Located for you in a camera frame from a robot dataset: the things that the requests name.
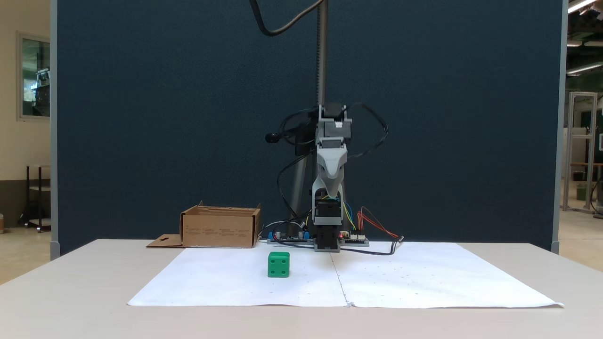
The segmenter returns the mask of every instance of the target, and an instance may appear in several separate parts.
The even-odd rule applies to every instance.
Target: blue fabric wall
[[[308,4],[260,2],[269,28]],[[408,240],[549,249],[561,5],[331,0],[328,100],[390,126],[346,166],[352,207]],[[285,218],[275,181],[293,153],[264,134],[315,104],[315,39],[315,13],[264,37],[247,0],[59,1],[62,252],[177,233],[201,199]],[[353,118],[355,153],[380,129]]]

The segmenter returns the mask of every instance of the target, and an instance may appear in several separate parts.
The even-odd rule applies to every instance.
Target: metal frame rack
[[[576,97],[587,97],[592,99],[591,114],[590,114],[590,133],[586,135],[575,135],[572,132],[573,129],[573,117],[574,117],[574,101]],[[577,211],[583,213],[594,213],[590,208],[590,190],[592,189],[593,181],[593,162],[595,161],[595,122],[597,114],[597,93],[594,92],[570,92],[569,93],[569,106],[567,110],[567,150],[566,150],[566,163],[565,163],[565,182],[563,185],[563,204],[561,208],[564,211]],[[571,168],[572,168],[572,141],[574,139],[586,139],[589,140],[589,159],[587,162],[587,194],[586,204],[583,208],[571,208],[567,205],[569,198],[569,182],[571,179]]]
[[[37,167],[38,169],[38,180],[37,180],[37,186],[31,186],[30,185],[30,167]],[[37,231],[38,233],[42,233],[42,227],[49,227],[51,225],[51,219],[50,218],[42,218],[42,192],[50,192],[50,186],[45,186],[42,185],[42,168],[50,168],[50,165],[31,165],[31,166],[27,166],[27,193],[26,193],[26,200],[27,202],[25,203],[25,210],[27,210],[27,207],[29,206],[31,200],[30,200],[30,191],[37,191],[38,195],[37,195],[37,207],[38,207],[38,219],[30,219],[27,222],[25,222],[25,228],[28,228],[30,224],[34,224],[37,225]]]

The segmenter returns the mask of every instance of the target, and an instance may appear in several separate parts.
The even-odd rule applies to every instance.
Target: ceiling light
[[[601,67],[601,66],[603,66],[603,62],[596,62],[596,63],[592,63],[590,65],[585,65],[585,66],[581,66],[581,67],[577,67],[577,68],[568,69],[566,74],[572,75],[574,73],[588,71],[589,69],[593,69],[593,68],[597,68],[597,67]]]
[[[576,1],[572,1],[569,4],[569,7],[567,8],[567,14],[569,13],[573,13],[577,10],[579,10],[580,8],[586,6],[586,5],[590,5],[593,2],[595,2],[596,0],[576,0]]]

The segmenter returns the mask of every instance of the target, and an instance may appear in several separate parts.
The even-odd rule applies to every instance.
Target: green cube
[[[268,255],[268,276],[280,278],[289,276],[289,252],[270,252]]]

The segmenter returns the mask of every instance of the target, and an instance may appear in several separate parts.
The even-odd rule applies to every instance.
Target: blue wire
[[[327,198],[329,200],[337,200],[339,201],[339,198]],[[354,216],[352,215],[352,207],[350,206],[350,204],[347,203],[347,201],[343,202],[344,204],[346,204],[347,206],[347,216],[350,217],[350,220],[352,221],[352,223],[354,223]]]

